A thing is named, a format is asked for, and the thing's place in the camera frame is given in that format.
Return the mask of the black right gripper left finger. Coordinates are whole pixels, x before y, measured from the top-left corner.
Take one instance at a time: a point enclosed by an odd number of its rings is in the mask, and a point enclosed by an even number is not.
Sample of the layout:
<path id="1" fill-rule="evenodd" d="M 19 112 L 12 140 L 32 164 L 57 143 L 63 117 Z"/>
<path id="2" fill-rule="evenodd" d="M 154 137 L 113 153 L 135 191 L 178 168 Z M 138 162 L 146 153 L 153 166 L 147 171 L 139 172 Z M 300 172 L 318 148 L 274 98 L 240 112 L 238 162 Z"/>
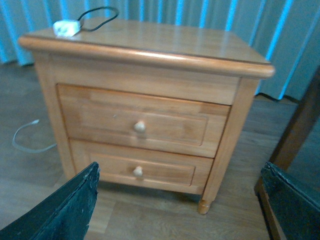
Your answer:
<path id="1" fill-rule="evenodd" d="M 83 240 L 97 198 L 100 169 L 91 163 L 0 231 L 2 240 Z"/>

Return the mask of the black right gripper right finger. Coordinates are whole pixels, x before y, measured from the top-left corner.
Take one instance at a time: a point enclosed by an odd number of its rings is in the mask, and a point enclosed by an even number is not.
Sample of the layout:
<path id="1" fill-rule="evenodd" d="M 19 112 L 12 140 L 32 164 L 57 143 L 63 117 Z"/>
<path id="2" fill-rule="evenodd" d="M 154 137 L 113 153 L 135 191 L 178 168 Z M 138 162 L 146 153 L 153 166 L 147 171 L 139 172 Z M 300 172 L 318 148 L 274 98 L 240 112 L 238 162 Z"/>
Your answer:
<path id="1" fill-rule="evenodd" d="M 320 238 L 320 191 L 271 162 L 261 169 L 271 209 L 288 240 Z"/>

